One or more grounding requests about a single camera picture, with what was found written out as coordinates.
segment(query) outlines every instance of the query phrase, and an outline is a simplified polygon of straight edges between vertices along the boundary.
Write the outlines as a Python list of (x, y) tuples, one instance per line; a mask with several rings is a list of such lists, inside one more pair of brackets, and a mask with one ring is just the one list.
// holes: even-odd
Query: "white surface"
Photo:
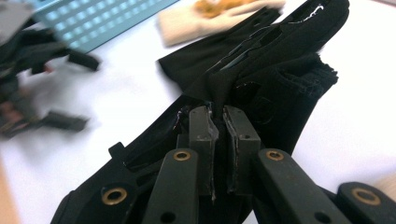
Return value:
[[(302, 2), (287, 1), (284, 16)], [(396, 7), (350, 2), (346, 25), (320, 53), (339, 81), (319, 100), (293, 154), (333, 192), (396, 172)], [(81, 133), (42, 128), (0, 139), (23, 224), (49, 223), (61, 199), (110, 159), (109, 147), (131, 143), (174, 102), (180, 92), (156, 60), (179, 47), (163, 47), (152, 17), (93, 52), (103, 61), (97, 73), (54, 62), (53, 74), (21, 75), (40, 114), (60, 109), (91, 118)]]

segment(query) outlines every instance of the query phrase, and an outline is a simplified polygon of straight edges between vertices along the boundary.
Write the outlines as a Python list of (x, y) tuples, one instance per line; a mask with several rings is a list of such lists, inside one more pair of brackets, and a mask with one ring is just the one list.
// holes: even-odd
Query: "black fabric glove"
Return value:
[(230, 30), (210, 35), (158, 60), (166, 75), (184, 91), (209, 67), (238, 46), (256, 30), (271, 25), (278, 9), (264, 7)]
[[(245, 40), (229, 51), (227, 55), (223, 55), (216, 64), (205, 69), (202, 67), (197, 69), (193, 63), (205, 61), (206, 58), (199, 58), (197, 55), (200, 52), (205, 52), (205, 49), (211, 49), (215, 45), (215, 43), (205, 42), (205, 39), (193, 44), (195, 51), (187, 46), (160, 59), (159, 63), (165, 74), (175, 80), (182, 89), (185, 89), (184, 94), (214, 102), (214, 116), (217, 119), (221, 119), (224, 105), (234, 105), (233, 97), (235, 95), (247, 94), (242, 91), (238, 91), (237, 94), (232, 93), (232, 89), (236, 85), (241, 87), (244, 83), (260, 82), (259, 80), (266, 79), (268, 73), (272, 73), (270, 70), (266, 70), (267, 68), (276, 64), (282, 67), (282, 63), (297, 59), (299, 59), (299, 66), (303, 67), (304, 71), (308, 71), (312, 67), (323, 67), (318, 56), (312, 54), (322, 48), (344, 25), (348, 16), (348, 6), (347, 0), (308, 0), (280, 23), (258, 27), (253, 30), (253, 33), (246, 34), (247, 38)], [(259, 11), (252, 17), (257, 19), (260, 15)], [(239, 27), (238, 30), (243, 30), (242, 25), (238, 24), (236, 26)], [(316, 79), (325, 82), (318, 85), (322, 85), (321, 88), (325, 90), (323, 93), (326, 92), (335, 83), (334, 74), (329, 71), (332, 71), (330, 67), (325, 69), (321, 76), (329, 75), (330, 77), (318, 78), (311, 76), (308, 82), (313, 82)], [(272, 82), (277, 80), (271, 78), (271, 76), (268, 78), (270, 79), (266, 81), (268, 83), (266, 86), (271, 87)], [(239, 88), (239, 90), (250, 91), (250, 88)], [(279, 102), (280, 99), (295, 97), (295, 93), (290, 91), (277, 91), (277, 94), (278, 96), (273, 96), (274, 99), (278, 97)], [(298, 139), (307, 118), (314, 108), (312, 105), (315, 105), (317, 100), (318, 97), (314, 100), (315, 102), (310, 103), (309, 107), (305, 107), (304, 104), (306, 103), (304, 101), (277, 104), (277, 112), (272, 119), (271, 128), (269, 125), (262, 125), (261, 121), (255, 121), (254, 116), (265, 117), (267, 113), (272, 112), (254, 109), (252, 106), (245, 107), (245, 112), (252, 119), (256, 131), (262, 133), (262, 139), (269, 138), (264, 136), (264, 134), (270, 133), (272, 137), (276, 136), (276, 139), (271, 140), (269, 146), (291, 153), (296, 139)], [(291, 108), (300, 108), (300, 111), (293, 113), (299, 113), (301, 118), (306, 119), (297, 119), (294, 122), (291, 119), (284, 119), (282, 114), (289, 114)], [(292, 129), (292, 135), (287, 134), (291, 133), (291, 131), (282, 131), (282, 129), (287, 128)]]
[(318, 99), (337, 73), (316, 53), (259, 69), (238, 79), (230, 105), (247, 113), (266, 147), (292, 153)]

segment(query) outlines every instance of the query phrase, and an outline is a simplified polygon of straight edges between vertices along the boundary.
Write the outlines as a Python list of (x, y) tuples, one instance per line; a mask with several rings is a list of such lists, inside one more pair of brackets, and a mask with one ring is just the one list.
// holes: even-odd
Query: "brass insert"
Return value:
[(188, 151), (178, 151), (174, 154), (174, 159), (177, 161), (187, 161), (191, 158), (191, 154)]
[(271, 159), (273, 161), (281, 161), (285, 158), (282, 153), (274, 150), (267, 151), (265, 155), (267, 156), (268, 159)]
[(102, 202), (107, 205), (115, 205), (125, 200), (128, 193), (123, 188), (109, 189), (102, 195)]
[(368, 189), (355, 188), (352, 190), (352, 195), (362, 203), (370, 205), (380, 205), (381, 200), (372, 191)]

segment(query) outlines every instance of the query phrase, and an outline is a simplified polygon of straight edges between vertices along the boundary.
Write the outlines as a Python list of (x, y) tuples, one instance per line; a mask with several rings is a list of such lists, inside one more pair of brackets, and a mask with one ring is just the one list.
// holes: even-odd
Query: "black fabric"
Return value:
[(233, 28), (198, 40), (161, 58), (166, 75), (184, 91), (209, 67), (256, 30), (269, 26), (280, 16), (278, 9), (264, 7)]
[[(222, 58), (211, 67), (195, 66), (196, 63), (207, 65), (214, 59), (213, 57), (206, 61), (206, 58), (199, 57), (201, 52), (205, 52), (205, 49), (211, 50), (216, 45), (215, 42), (205, 41), (205, 39), (194, 43), (193, 47), (187, 46), (160, 59), (159, 63), (165, 74), (175, 80), (181, 89), (184, 89), (184, 94), (214, 102), (213, 112), (217, 119), (221, 118), (222, 108), (225, 105), (242, 105), (240, 101), (237, 104), (233, 97), (252, 91), (252, 84), (249, 84), (250, 88), (241, 88), (244, 83), (256, 82), (256, 85), (260, 86), (265, 82), (265, 86), (269, 88), (268, 91), (276, 92), (276, 94), (272, 94), (273, 99), (271, 100), (271, 102), (277, 101), (276, 108), (271, 108), (276, 109), (276, 114), (269, 110), (268, 106), (263, 106), (264, 102), (258, 105), (265, 109), (260, 110), (258, 105), (256, 107), (250, 105), (244, 106), (244, 110), (256, 131), (261, 134), (266, 146), (280, 148), (291, 153), (316, 101), (336, 81), (332, 69), (324, 68), (325, 66), (315, 53), (346, 22), (348, 6), (347, 0), (306, 1), (280, 23), (257, 27), (252, 30), (253, 33), (245, 34), (246, 38), (227, 55), (222, 55), (223, 51), (219, 50), (218, 55), (221, 54)], [(261, 14), (258, 12), (247, 20), (255, 21), (260, 17)], [(250, 26), (251, 23), (242, 22), (235, 26), (238, 27), (235, 30), (244, 30), (244, 25), (249, 29), (254, 27)], [(282, 86), (280, 79), (275, 78), (276, 71), (282, 70), (282, 66), (285, 66), (284, 63), (287, 62), (297, 64), (286, 66), (295, 66), (290, 71), (295, 71), (298, 74), (291, 73), (290, 75), (296, 76), (297, 79), (302, 78), (300, 80), (302, 82), (298, 83), (302, 86), (300, 89), (307, 88), (312, 82), (318, 80), (317, 86), (322, 88), (322, 94), (316, 93), (309, 97), (306, 96), (304, 99), (301, 98), (299, 101), (282, 103), (282, 100), (296, 98), (299, 95), (298, 91), (288, 91), (288, 88), (296, 90), (296, 86), (290, 83)], [(269, 69), (277, 64), (276, 70)], [(309, 69), (315, 70), (318, 67), (321, 67), (320, 72), (309, 72), (309, 77), (300, 77), (302, 71), (308, 72)], [(240, 90), (237, 94), (233, 91), (236, 86)], [(256, 119), (265, 117), (267, 114), (273, 114), (271, 125), (263, 125), (263, 120)]]

